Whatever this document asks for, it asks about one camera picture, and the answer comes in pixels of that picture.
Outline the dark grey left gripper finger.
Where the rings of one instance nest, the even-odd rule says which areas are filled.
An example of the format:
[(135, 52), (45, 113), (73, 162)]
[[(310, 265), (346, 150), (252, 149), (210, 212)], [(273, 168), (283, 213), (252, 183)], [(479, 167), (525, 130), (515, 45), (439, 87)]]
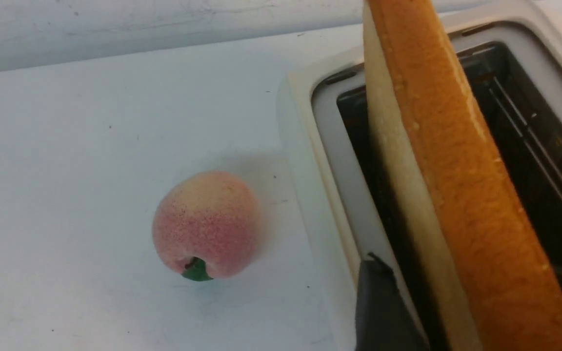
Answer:
[(355, 311), (357, 351), (428, 351), (393, 269), (374, 253), (361, 261)]

